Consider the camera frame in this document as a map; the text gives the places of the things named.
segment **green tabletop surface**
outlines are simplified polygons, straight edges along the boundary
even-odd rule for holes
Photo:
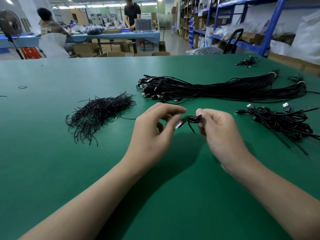
[[[280,69],[273,87],[292,85],[300,72],[263,58],[258,67],[235,66],[248,54],[8,60],[0,62],[0,239],[17,239],[107,173],[124,156],[134,120],[119,118],[95,134],[99,142],[75,144],[67,114],[94,96],[134,94],[136,105],[123,115],[136,118],[157,101],[135,85],[144,74],[212,84]],[[308,90],[320,79],[304,74]],[[296,110],[320,106],[317,94],[289,103]],[[183,104],[231,113],[250,152],[269,169],[320,199],[320,142],[288,149],[270,130],[252,120],[247,102],[198,98]],[[282,103],[258,104],[283,111]],[[320,134],[320,111],[307,113]],[[168,152],[125,196],[98,239],[290,239],[255,198],[222,168],[197,125],[177,129]]]

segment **fingernail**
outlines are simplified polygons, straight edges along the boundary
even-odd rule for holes
[[[198,115],[202,115],[203,113],[203,109],[199,108],[195,111],[195,114],[198,116]]]

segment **blue tablecloth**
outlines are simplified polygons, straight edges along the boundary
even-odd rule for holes
[[[92,39],[120,40],[120,39],[146,39],[158,44],[160,41],[160,31],[153,32],[121,32],[114,34],[87,35],[78,34],[66,39],[66,43],[84,43]],[[17,47],[38,47],[40,37],[34,35],[21,36],[14,40]],[[0,48],[10,48],[10,43],[5,36],[0,36]]]

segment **black hair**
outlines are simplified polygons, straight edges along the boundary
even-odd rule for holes
[[[52,12],[50,12],[48,9],[41,7],[41,8],[38,8],[37,12],[43,21],[50,21],[51,20]]]

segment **brown shirt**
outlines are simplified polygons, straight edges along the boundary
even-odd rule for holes
[[[39,25],[41,27],[41,35],[46,35],[49,33],[61,33],[67,37],[70,36],[70,34],[60,24],[54,21],[40,20]]]

